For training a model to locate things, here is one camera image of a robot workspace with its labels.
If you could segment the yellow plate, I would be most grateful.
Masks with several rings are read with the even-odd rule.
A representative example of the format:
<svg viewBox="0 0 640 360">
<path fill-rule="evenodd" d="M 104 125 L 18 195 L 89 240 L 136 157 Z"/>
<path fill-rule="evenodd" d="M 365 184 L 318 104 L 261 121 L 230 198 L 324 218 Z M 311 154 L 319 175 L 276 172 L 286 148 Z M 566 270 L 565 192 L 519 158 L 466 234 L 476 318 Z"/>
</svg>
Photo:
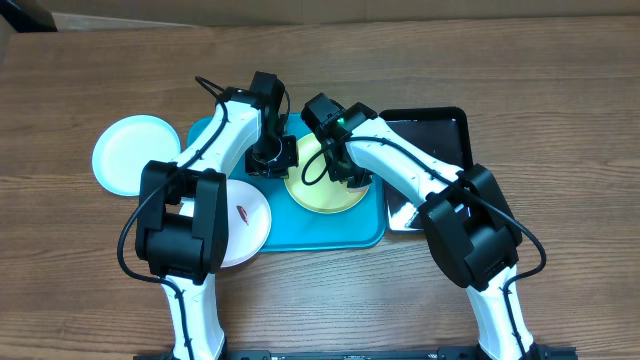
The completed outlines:
<svg viewBox="0 0 640 360">
<path fill-rule="evenodd" d="M 321 145 L 313 134 L 303 136 L 296 145 L 299 165 L 289 168 L 288 178 L 284 182 L 287 191 L 299 205 L 313 212 L 333 214 L 350 209 L 367 194 L 369 187 L 348 189 L 345 182 L 331 181 L 329 173 L 325 173 L 314 185 L 305 185 L 302 182 L 303 168 L 311 156 L 321 149 Z"/>
</svg>

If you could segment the light blue plate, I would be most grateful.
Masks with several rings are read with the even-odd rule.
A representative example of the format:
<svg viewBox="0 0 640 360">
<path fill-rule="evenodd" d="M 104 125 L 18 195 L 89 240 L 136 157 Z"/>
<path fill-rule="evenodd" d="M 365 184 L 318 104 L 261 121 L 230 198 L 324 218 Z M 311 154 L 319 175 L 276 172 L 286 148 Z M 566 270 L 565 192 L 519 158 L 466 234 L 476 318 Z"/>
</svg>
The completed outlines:
<svg viewBox="0 0 640 360">
<path fill-rule="evenodd" d="M 176 130 L 152 115 L 125 117 L 96 142 L 92 170 L 98 183 L 119 196 L 137 196 L 143 168 L 150 160 L 167 162 L 181 153 Z"/>
</svg>

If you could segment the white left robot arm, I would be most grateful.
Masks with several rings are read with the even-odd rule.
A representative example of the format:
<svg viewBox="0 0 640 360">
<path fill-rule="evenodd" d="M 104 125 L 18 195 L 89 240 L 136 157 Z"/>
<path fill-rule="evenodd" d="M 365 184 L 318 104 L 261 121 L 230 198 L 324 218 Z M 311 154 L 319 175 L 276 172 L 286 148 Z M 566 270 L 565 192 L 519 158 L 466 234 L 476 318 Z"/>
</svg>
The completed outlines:
<svg viewBox="0 0 640 360">
<path fill-rule="evenodd" d="M 285 132 L 290 102 L 280 81 L 247 90 L 221 89 L 203 80 L 217 101 L 200 137 L 169 162 L 152 160 L 142 170 L 139 204 L 121 231 L 117 257 L 128 233 L 149 266 L 130 277 L 162 286 L 174 323 L 172 359 L 218 359 L 226 338 L 212 307 L 214 275 L 229 242 L 227 179 L 239 161 L 251 176 L 285 178 L 298 156 Z"/>
</svg>

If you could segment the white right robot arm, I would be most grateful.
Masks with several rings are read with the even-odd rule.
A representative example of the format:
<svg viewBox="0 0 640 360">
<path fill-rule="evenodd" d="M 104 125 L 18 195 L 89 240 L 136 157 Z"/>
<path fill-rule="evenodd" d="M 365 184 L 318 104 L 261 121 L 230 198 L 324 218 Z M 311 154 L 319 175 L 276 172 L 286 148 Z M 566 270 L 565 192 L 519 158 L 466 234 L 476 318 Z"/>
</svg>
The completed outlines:
<svg viewBox="0 0 640 360">
<path fill-rule="evenodd" d="M 544 357 L 516 290 L 524 276 L 517 248 L 532 233 L 514 218 L 494 175 L 473 163 L 461 109 L 377 113 L 323 99 L 307 104 L 302 119 L 321 144 L 331 180 L 360 188 L 377 175 L 415 207 L 433 260 L 469 297 L 479 330 L 471 357 Z"/>
</svg>

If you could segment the black water tray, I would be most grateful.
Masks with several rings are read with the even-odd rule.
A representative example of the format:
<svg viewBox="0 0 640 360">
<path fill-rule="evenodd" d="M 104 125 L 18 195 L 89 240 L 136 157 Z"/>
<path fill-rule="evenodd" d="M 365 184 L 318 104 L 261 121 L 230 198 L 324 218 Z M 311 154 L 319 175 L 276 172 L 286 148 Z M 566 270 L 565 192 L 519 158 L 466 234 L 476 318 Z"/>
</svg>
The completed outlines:
<svg viewBox="0 0 640 360">
<path fill-rule="evenodd" d="M 399 136 L 446 163 L 464 170 L 474 164 L 465 112 L 458 107 L 389 109 L 380 113 Z M 417 209 L 398 190 L 384 182 L 388 229 L 422 232 Z"/>
</svg>

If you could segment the pink white plate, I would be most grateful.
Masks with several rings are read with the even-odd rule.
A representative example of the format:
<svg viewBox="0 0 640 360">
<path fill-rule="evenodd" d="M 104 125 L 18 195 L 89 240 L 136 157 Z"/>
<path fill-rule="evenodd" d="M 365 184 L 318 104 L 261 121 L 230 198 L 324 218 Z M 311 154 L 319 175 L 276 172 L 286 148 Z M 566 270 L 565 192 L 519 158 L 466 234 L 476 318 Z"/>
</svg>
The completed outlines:
<svg viewBox="0 0 640 360">
<path fill-rule="evenodd" d="M 247 182 L 227 181 L 229 240 L 221 267 L 240 265 L 266 243 L 272 215 L 266 197 Z"/>
</svg>

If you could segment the dark object top left corner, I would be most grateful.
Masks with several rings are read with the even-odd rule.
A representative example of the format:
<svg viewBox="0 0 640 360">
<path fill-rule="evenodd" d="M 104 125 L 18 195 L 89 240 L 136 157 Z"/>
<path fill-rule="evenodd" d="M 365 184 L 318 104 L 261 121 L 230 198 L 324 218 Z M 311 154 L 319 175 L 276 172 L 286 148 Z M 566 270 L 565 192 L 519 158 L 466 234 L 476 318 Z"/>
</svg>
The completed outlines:
<svg viewBox="0 0 640 360">
<path fill-rule="evenodd" d="M 18 33 L 58 31 L 52 14 L 36 0 L 1 0 L 1 15 Z"/>
</svg>

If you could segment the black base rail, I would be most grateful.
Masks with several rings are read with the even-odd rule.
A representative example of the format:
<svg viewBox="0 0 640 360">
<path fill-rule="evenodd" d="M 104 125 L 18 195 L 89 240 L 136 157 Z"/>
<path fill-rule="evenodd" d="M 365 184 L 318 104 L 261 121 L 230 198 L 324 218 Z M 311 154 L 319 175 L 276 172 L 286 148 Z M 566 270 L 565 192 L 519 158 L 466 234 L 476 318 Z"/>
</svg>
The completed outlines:
<svg viewBox="0 0 640 360">
<path fill-rule="evenodd" d="M 136 355 L 135 360 L 169 360 L 174 358 L 171 353 L 160 355 Z M 271 353 L 266 350 L 246 350 L 223 352 L 221 359 L 228 360 L 480 360 L 490 359 L 480 349 L 474 346 L 448 346 L 437 350 L 425 351 L 373 351 L 360 353 L 339 352 L 297 352 L 297 353 Z M 537 360 L 578 360 L 576 349 L 573 347 L 549 347 L 533 344 L 532 353 L 527 359 Z"/>
</svg>

